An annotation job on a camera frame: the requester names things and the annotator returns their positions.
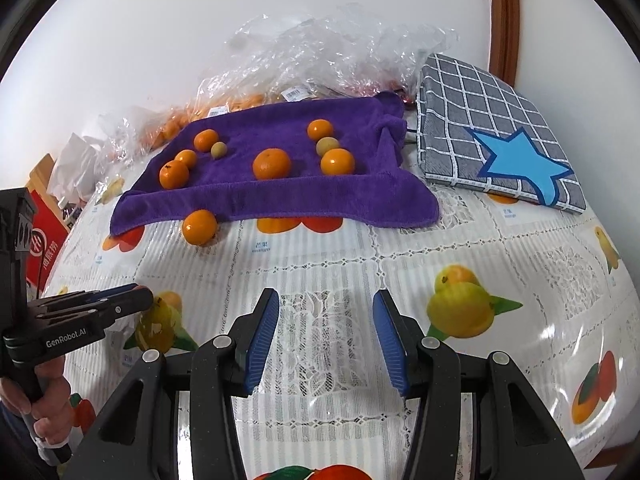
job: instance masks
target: purple towel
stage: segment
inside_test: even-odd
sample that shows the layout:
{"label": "purple towel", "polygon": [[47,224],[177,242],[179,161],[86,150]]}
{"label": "purple towel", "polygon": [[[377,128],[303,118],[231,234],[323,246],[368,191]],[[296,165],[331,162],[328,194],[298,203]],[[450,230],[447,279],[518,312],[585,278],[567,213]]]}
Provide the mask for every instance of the purple towel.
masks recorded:
{"label": "purple towel", "polygon": [[[426,186],[401,170],[406,123],[402,101],[391,92],[265,105],[188,124],[156,155],[131,190],[120,197],[111,233],[165,220],[181,220],[208,209],[218,221],[247,218],[332,216],[377,227],[420,227],[437,221],[438,201]],[[315,143],[306,134],[314,119],[327,119],[334,136],[356,160],[353,175],[325,176]],[[193,138],[216,130],[228,153],[214,160],[199,153],[188,185],[164,190],[162,166],[193,149]],[[256,180],[252,163],[267,148],[282,148],[292,161],[288,178]]]}

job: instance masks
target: human hand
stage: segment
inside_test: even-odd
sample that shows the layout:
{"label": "human hand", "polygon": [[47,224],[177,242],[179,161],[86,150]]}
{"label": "human hand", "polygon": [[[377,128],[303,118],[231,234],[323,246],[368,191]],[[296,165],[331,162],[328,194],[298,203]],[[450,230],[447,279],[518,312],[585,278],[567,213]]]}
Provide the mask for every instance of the human hand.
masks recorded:
{"label": "human hand", "polygon": [[71,386],[63,377],[65,357],[60,356],[35,367],[38,377],[49,380],[43,397],[30,403],[20,386],[7,377],[0,378],[0,399],[15,415],[26,415],[36,419],[33,429],[48,444],[63,442],[71,432],[74,410],[69,403]]}

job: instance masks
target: red cardboard box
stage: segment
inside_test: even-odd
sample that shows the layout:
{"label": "red cardboard box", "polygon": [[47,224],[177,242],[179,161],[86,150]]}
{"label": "red cardboard box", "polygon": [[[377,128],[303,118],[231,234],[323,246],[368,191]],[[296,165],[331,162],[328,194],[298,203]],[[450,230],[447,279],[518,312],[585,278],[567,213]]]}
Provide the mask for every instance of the red cardboard box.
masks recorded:
{"label": "red cardboard box", "polygon": [[31,191],[31,197],[38,208],[33,218],[33,230],[42,235],[44,245],[37,236],[31,237],[31,254],[27,258],[27,280],[34,286],[37,283],[38,290],[42,292],[53,263],[65,241],[67,230],[36,191]]}

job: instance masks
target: plastic bag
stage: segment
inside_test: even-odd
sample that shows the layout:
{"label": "plastic bag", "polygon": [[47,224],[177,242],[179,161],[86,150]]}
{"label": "plastic bag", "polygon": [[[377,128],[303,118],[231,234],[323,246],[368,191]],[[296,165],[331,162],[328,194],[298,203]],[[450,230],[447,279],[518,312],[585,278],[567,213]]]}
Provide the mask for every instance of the plastic bag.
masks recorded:
{"label": "plastic bag", "polygon": [[230,69],[203,79],[190,120],[284,100],[383,90],[411,102],[427,57],[456,39],[454,31],[429,25],[385,25],[358,4],[318,19],[259,16],[226,42],[221,55]]}
{"label": "plastic bag", "polygon": [[152,112],[129,107],[118,113],[100,115],[97,127],[104,134],[103,147],[95,161],[97,182],[120,173],[147,153],[173,139],[188,124],[184,108]]}
{"label": "plastic bag", "polygon": [[89,140],[71,134],[53,166],[47,194],[75,204],[88,202],[95,189],[94,168],[99,149]]}

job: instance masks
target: gray checkered cushion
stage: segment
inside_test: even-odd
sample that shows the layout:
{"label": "gray checkered cushion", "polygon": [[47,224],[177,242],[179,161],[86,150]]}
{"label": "gray checkered cushion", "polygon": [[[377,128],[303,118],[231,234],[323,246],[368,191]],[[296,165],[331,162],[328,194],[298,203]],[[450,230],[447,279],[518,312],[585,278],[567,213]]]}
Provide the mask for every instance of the gray checkered cushion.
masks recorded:
{"label": "gray checkered cushion", "polygon": [[[479,177],[490,154],[465,130],[506,138],[524,128],[541,154],[569,165],[537,108],[488,72],[442,54],[429,57],[422,78],[417,100],[418,164],[427,179],[539,203],[526,180]],[[560,178],[558,188],[554,207],[584,212],[584,195],[574,174]]]}

